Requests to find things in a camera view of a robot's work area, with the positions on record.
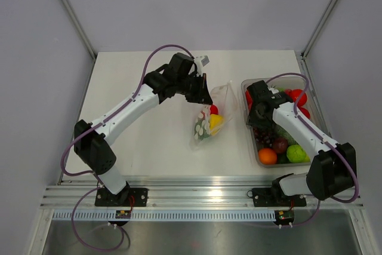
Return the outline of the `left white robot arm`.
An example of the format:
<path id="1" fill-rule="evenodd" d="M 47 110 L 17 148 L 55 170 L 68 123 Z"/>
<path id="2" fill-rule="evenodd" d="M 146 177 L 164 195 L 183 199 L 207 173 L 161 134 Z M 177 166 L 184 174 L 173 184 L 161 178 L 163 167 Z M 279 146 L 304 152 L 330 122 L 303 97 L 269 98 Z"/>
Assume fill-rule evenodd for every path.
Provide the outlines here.
<path id="1" fill-rule="evenodd" d="M 116 166 L 111 146 L 134 121 L 176 94 L 183 95 L 189 103 L 211 105 L 207 75 L 202 71 L 209 61 L 207 56 L 193 58 L 176 53 L 169 63 L 145 74 L 137 91 L 108 113 L 93 122 L 80 120 L 75 124 L 77 141 L 73 150 L 102 185 L 97 191 L 96 206 L 146 204 L 147 189 L 130 187 Z"/>

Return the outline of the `green bell pepper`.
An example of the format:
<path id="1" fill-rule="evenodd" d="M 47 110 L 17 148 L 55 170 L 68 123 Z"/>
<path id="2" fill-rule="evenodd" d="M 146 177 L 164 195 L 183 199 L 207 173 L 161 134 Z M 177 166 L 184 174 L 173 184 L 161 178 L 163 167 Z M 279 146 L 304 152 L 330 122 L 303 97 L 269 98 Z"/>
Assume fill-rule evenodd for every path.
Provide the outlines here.
<path id="1" fill-rule="evenodd" d="M 201 142 L 211 137 L 210 119 L 209 118 L 196 118 L 193 128 L 193 138 L 195 142 Z"/>

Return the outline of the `yellow pear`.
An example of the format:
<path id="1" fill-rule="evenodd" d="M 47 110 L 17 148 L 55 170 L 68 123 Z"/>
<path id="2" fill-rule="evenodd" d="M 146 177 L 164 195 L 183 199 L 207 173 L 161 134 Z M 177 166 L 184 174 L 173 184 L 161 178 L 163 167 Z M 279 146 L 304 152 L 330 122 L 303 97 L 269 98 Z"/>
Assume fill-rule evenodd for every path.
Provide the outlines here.
<path id="1" fill-rule="evenodd" d="M 210 115 L 210 135 L 216 135 L 224 125 L 224 118 L 221 115 Z"/>

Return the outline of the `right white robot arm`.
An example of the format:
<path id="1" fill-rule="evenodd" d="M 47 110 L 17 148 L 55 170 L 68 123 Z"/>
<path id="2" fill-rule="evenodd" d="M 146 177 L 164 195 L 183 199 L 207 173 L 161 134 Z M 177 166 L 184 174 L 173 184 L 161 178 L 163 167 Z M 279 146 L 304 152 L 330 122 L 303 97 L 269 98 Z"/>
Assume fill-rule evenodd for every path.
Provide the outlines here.
<path id="1" fill-rule="evenodd" d="M 273 92 L 264 80 L 247 87 L 252 99 L 247 125 L 258 131 L 272 131 L 276 126 L 286 130 L 310 159 L 307 173 L 287 174 L 272 182 L 271 198 L 286 204 L 294 195 L 311 194 L 324 201 L 339 200 L 337 194 L 354 188 L 349 199 L 359 195 L 356 176 L 356 151 L 350 143 L 340 144 L 327 136 L 302 112 L 285 92 Z"/>

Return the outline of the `clear dotted zip bag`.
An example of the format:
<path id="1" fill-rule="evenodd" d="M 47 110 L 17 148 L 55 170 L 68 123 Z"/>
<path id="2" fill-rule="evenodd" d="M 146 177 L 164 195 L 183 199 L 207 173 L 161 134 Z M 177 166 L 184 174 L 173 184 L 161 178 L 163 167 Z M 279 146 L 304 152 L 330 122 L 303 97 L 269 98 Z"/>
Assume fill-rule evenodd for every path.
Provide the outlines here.
<path id="1" fill-rule="evenodd" d="M 212 105 L 203 105 L 195 117 L 190 147 L 198 150 L 212 142 L 233 119 L 238 109 L 238 100 L 232 81 L 214 87 L 210 91 Z"/>

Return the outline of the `dark grape bunch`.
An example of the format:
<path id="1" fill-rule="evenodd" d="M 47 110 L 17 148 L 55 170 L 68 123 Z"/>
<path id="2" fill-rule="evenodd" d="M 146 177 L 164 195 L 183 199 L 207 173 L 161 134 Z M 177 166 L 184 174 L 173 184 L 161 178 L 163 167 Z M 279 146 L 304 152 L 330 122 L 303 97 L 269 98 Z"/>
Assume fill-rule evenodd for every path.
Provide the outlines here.
<path id="1" fill-rule="evenodd" d="M 275 133 L 272 129 L 253 129 L 255 141 L 263 147 L 270 147 L 275 140 Z"/>

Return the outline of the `small red tomato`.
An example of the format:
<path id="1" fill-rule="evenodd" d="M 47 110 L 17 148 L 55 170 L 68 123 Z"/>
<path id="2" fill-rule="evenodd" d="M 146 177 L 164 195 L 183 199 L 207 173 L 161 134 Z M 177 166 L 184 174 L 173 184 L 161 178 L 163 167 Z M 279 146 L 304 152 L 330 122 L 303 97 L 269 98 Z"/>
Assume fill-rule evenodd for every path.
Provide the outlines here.
<path id="1" fill-rule="evenodd" d="M 252 108 L 252 101 L 247 102 L 247 106 L 248 106 L 248 113 L 250 113 Z"/>

